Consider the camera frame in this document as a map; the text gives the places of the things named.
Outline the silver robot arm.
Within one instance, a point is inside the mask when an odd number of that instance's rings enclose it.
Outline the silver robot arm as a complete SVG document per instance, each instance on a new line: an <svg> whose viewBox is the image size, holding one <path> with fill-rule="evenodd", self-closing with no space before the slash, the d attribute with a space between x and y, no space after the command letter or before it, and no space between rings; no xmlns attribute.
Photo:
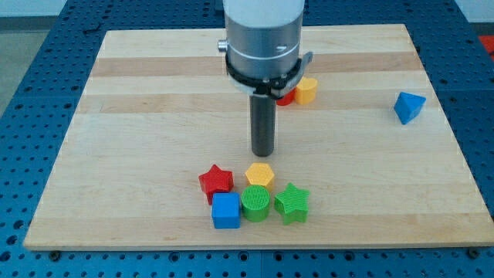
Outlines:
<svg viewBox="0 0 494 278"><path fill-rule="evenodd" d="M300 54L303 0L224 0L227 72L251 96L283 98L302 79L313 54Z"/></svg>

